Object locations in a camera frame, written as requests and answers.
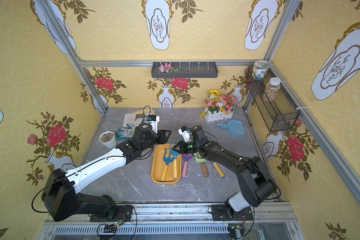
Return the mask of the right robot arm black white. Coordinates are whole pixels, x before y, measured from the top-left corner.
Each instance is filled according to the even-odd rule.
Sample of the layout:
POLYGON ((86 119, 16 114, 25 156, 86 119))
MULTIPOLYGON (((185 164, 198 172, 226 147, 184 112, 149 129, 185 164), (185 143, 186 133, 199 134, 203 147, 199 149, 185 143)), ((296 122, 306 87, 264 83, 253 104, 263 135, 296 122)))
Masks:
POLYGON ((278 186, 271 177, 265 163, 259 157, 243 157, 224 148, 216 141, 210 141, 201 126, 181 127, 183 140, 172 149, 180 154, 199 154, 202 158, 221 164, 232 171, 240 190, 231 196, 226 205, 238 213, 248 207, 258 207, 271 198, 278 186))

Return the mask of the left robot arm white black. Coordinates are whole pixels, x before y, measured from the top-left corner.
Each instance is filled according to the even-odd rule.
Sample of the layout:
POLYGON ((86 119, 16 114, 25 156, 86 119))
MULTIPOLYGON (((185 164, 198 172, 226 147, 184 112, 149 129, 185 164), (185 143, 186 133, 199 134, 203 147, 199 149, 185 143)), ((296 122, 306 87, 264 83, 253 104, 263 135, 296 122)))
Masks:
POLYGON ((170 130, 154 131, 151 124, 141 123, 132 138, 116 145, 105 155, 75 169, 54 170, 46 186, 38 193, 46 212, 56 222, 77 214, 96 215, 103 219, 114 217, 117 204, 110 196, 92 196, 81 191, 107 173, 143 159, 143 151, 166 144, 171 133, 170 130))

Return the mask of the purple rake pink handle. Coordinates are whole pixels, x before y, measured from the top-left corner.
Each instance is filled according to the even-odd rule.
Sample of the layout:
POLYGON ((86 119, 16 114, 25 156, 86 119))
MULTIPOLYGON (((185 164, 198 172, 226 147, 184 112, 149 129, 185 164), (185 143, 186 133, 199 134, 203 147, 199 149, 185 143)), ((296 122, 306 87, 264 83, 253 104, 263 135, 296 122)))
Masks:
POLYGON ((187 175, 187 169, 188 169, 188 161, 193 158, 193 155, 191 154, 182 154, 182 160, 184 161, 184 165, 182 168, 182 174, 181 178, 185 178, 187 175))

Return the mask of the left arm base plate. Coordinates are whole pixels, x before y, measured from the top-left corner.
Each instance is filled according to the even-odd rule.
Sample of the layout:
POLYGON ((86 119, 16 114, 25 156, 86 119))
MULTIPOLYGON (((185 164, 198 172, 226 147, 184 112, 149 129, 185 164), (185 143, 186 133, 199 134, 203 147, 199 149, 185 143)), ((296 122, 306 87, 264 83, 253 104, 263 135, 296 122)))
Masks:
POLYGON ((105 217, 91 215, 90 222, 116 222, 122 220, 123 222, 130 222, 134 208, 132 205, 117 205, 114 210, 111 210, 105 217))

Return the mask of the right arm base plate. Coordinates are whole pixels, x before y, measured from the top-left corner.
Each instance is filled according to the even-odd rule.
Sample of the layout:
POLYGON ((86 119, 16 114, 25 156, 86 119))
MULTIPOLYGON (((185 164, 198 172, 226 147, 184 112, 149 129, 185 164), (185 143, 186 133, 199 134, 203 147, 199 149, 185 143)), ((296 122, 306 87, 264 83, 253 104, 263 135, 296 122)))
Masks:
POLYGON ((211 205, 208 211, 212 214, 214 221, 252 221, 254 219, 250 207, 235 212, 228 205, 211 205))

